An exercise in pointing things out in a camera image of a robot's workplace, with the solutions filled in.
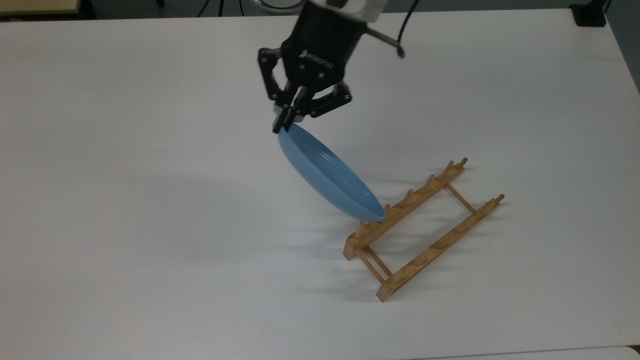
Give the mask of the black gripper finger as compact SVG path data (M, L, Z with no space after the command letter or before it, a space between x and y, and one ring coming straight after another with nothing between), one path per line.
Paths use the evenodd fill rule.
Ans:
M257 62L262 74L267 96L279 109L272 131L288 132L296 116L302 114L303 98L303 50L300 47L259 48ZM281 61L285 69L286 85L281 88L274 70Z
M305 116L313 118L334 111L352 101L350 87L343 80L334 84L333 89L326 95L313 98L316 92L310 88L303 88L295 97L294 104L288 111L288 124L301 122Z

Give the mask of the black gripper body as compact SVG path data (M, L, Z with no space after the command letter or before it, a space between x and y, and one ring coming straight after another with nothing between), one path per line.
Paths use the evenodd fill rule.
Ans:
M307 87L312 71L325 71L326 86L340 82L367 23L318 4L304 4L281 44L287 85Z

